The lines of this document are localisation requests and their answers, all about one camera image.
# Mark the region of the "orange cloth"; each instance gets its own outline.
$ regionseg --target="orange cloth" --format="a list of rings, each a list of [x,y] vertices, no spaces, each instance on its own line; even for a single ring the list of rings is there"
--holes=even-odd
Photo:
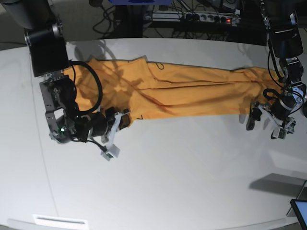
[[[235,71],[135,61],[89,62],[103,87],[104,109],[129,108],[131,121],[180,116],[247,114],[250,102],[265,102],[266,88],[277,91],[266,69]],[[92,75],[76,66],[77,99],[80,110],[91,108],[97,100]],[[73,78],[72,69],[65,70]]]

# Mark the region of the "white table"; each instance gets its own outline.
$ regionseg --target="white table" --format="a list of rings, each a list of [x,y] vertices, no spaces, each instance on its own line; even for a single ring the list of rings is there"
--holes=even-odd
[[[146,56],[221,69],[265,68],[268,54],[261,46],[180,39],[74,42],[67,48],[69,58],[79,60]],[[307,66],[306,55],[300,60]],[[298,125],[286,140],[271,140],[263,124],[247,132],[237,115],[137,121],[117,133],[120,156],[107,162],[90,143],[50,140],[41,79],[30,75],[26,48],[0,52],[0,63],[6,85],[0,100],[9,111],[1,114],[0,170],[10,171],[0,173],[1,188],[7,188],[0,194],[0,224],[7,218],[33,222],[31,214],[86,219],[94,230],[268,230],[296,222],[285,218],[291,195],[251,187],[272,173],[307,178],[301,114],[294,115]]]

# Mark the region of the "cloth fold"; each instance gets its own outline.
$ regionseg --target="cloth fold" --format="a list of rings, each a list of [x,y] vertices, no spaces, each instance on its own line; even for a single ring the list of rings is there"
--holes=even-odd
[[[180,116],[247,114],[250,102],[264,103],[266,88],[279,91],[267,69],[233,71],[134,61],[97,61],[89,65],[103,87],[104,109],[130,109],[131,121]],[[97,85],[92,75],[76,66],[77,99],[80,110],[91,108],[97,100]],[[72,69],[65,70],[73,79]]]

